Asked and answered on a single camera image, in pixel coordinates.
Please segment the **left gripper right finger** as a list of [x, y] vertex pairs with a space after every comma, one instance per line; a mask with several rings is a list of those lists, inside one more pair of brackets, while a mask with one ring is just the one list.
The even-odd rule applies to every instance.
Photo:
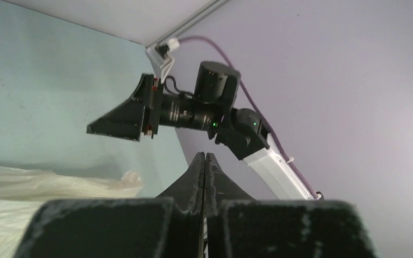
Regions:
[[338, 200], [255, 200], [206, 155], [210, 257], [376, 257], [355, 208]]

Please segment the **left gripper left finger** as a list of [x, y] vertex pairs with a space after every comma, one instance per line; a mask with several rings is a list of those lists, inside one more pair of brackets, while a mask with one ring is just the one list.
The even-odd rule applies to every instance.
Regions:
[[205, 154], [154, 198], [57, 199], [32, 217], [15, 257], [203, 257]]

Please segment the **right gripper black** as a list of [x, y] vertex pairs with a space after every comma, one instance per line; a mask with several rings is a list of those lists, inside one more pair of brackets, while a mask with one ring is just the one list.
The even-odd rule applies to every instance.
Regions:
[[143, 127], [144, 135], [153, 138], [158, 133], [163, 89], [159, 78], [142, 74], [131, 99], [88, 124], [86, 133], [138, 142]]

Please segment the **translucent yellowish trash bag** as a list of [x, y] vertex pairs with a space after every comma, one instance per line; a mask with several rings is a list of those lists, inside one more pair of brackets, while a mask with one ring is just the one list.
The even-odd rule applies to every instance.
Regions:
[[0, 167], [0, 257], [13, 257], [29, 221], [44, 202], [72, 198], [131, 198], [143, 186], [135, 171], [128, 171], [116, 180]]

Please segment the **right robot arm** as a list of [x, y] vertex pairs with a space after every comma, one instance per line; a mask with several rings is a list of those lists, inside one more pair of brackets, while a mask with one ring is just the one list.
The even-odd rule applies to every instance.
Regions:
[[276, 151], [262, 116], [234, 107], [240, 79], [240, 72], [231, 67], [203, 61], [194, 92], [167, 94], [164, 80], [142, 74], [131, 96], [88, 124], [86, 132], [139, 141], [143, 135], [154, 137], [160, 126], [205, 131], [252, 168], [277, 198], [322, 199], [297, 174], [292, 160]]

